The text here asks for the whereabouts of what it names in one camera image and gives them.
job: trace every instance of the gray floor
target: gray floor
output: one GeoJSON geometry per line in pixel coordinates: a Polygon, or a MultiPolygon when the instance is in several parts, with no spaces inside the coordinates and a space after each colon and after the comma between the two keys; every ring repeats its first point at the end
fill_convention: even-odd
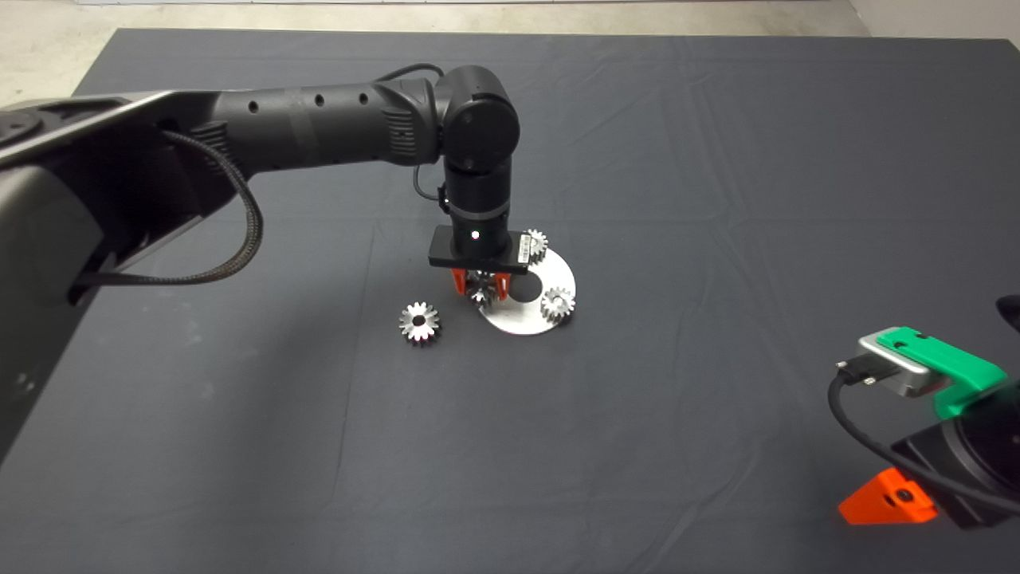
{"type": "Polygon", "coordinates": [[[848,0],[479,5],[132,5],[0,0],[0,106],[66,96],[117,28],[867,36],[848,0]]]}

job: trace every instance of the gear teeth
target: gear teeth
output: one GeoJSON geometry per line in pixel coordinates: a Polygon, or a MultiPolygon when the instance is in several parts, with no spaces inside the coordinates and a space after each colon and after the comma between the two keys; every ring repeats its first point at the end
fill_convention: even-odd
{"type": "Polygon", "coordinates": [[[424,302],[407,306],[400,314],[398,326],[401,335],[415,347],[431,344],[443,329],[439,312],[424,302]]]}
{"type": "Polygon", "coordinates": [[[570,319],[576,303],[570,292],[553,286],[542,296],[541,305],[542,316],[550,323],[559,324],[570,319]]]}
{"type": "Polygon", "coordinates": [[[467,299],[478,308],[487,308],[493,305],[496,299],[496,289],[492,284],[476,284],[467,293],[467,299]]]}
{"type": "Polygon", "coordinates": [[[546,257],[546,250],[549,248],[549,238],[546,237],[545,232],[537,228],[529,228],[524,232],[531,238],[530,262],[537,263],[546,257]]]}

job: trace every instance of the wrinkled fabric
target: wrinkled fabric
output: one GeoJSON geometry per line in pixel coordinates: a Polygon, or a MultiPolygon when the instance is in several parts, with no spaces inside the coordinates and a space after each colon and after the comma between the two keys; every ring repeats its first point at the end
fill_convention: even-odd
{"type": "MultiPolygon", "coordinates": [[[[427,265],[444,215],[410,169],[258,175],[249,268],[95,301],[0,468],[0,571],[1016,570],[1018,521],[846,525],[884,465],[825,404],[894,325],[1020,372],[993,307],[1020,285],[1012,45],[128,30],[79,93],[415,61],[505,84],[511,225],[570,263],[574,320],[477,317],[427,265]],[[419,301],[428,350],[397,329],[419,301]]],[[[205,268],[243,233],[234,203],[133,270],[205,268]]],[[[885,440],[935,422],[878,388],[847,405],[885,440]]]]}

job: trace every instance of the spur gear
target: spur gear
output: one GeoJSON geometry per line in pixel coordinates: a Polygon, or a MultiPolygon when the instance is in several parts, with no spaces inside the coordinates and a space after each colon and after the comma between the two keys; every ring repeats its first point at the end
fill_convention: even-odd
{"type": "Polygon", "coordinates": [[[400,313],[400,333],[412,346],[424,346],[440,336],[440,314],[432,306],[421,302],[407,306],[400,313]]]}
{"type": "Polygon", "coordinates": [[[493,305],[493,300],[496,299],[496,286],[492,283],[480,283],[469,286],[467,299],[471,300],[471,303],[475,307],[489,307],[493,305]]]}
{"type": "Polygon", "coordinates": [[[549,238],[546,237],[545,232],[537,228],[529,228],[527,232],[528,237],[531,238],[531,261],[537,263],[541,261],[546,256],[546,249],[549,248],[549,238]]]}
{"type": "Polygon", "coordinates": [[[471,269],[467,271],[467,285],[472,284],[492,284],[493,280],[496,279],[496,275],[488,270],[477,270],[471,269]]]}
{"type": "Polygon", "coordinates": [[[542,316],[550,323],[562,323],[573,313],[574,305],[574,297],[570,292],[553,286],[542,296],[542,316]]]}

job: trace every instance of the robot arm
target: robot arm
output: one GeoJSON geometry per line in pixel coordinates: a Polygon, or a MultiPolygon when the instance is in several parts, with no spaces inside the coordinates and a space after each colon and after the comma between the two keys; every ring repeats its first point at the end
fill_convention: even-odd
{"type": "Polygon", "coordinates": [[[429,262],[526,272],[521,232],[507,228],[519,136],[503,86],[479,66],[435,85],[125,94],[0,111],[0,461],[88,308],[91,284],[104,283],[83,277],[109,276],[158,249],[227,203],[242,177],[442,157],[439,204],[450,224],[437,227],[429,262]]]}

